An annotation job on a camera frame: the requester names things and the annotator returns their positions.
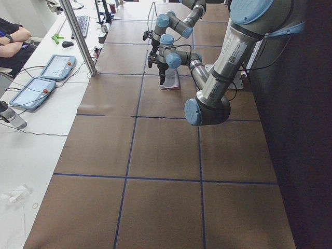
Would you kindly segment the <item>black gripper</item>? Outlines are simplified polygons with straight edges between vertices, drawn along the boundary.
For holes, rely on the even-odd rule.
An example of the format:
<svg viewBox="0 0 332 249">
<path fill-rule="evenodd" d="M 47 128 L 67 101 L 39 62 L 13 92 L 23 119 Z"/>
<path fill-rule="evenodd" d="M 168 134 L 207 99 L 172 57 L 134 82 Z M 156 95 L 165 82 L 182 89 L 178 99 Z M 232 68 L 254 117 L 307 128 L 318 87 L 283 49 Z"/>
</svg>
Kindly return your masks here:
<svg viewBox="0 0 332 249">
<path fill-rule="evenodd" d="M 146 41 L 147 39 L 153 39 L 153 34 L 154 34 L 153 30 L 145 31 L 144 34 L 143 34 L 143 41 Z"/>
<path fill-rule="evenodd" d="M 165 58 L 151 51 L 147 60 L 149 68 L 152 68 L 153 64 L 157 65 L 159 69 L 160 85 L 163 85 L 165 82 L 165 71 L 169 68 Z"/>
</svg>

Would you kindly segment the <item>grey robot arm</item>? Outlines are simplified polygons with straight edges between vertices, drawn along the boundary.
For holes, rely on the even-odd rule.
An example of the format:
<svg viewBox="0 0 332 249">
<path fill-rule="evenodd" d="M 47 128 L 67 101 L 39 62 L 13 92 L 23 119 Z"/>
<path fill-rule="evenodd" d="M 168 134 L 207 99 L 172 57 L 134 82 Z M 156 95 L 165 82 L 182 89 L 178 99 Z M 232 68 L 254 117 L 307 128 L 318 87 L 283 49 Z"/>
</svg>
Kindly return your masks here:
<svg viewBox="0 0 332 249">
<path fill-rule="evenodd" d="M 165 44 L 165 41 L 162 41 L 163 38 L 172 39 L 172 37 L 167 34 L 167 29 L 172 29 L 179 34 L 180 37 L 189 38 L 193 32 L 194 25 L 206 12 L 205 1 L 180 1 L 180 3 L 191 10 L 190 14 L 183 21 L 176 16 L 174 11 L 169 10 L 156 15 L 155 28 L 153 30 L 148 29 L 144 32 L 143 40 L 151 39 L 151 44 L 154 49 L 160 44 Z"/>
<path fill-rule="evenodd" d="M 300 33 L 305 26 L 307 2 L 232 1 L 223 47 L 210 70 L 205 69 L 198 54 L 178 51 L 173 36 L 166 33 L 172 29 L 188 38 L 206 12 L 207 1 L 183 4 L 191 10 L 185 20 L 167 11 L 157 17 L 154 30 L 144 33 L 144 39 L 151 39 L 153 46 L 148 63 L 157 64 L 161 81 L 167 69 L 187 66 L 199 89 L 196 97 L 185 103 L 187 121 L 193 126 L 217 125 L 230 115 L 225 92 L 252 47 L 264 38 Z"/>
</svg>

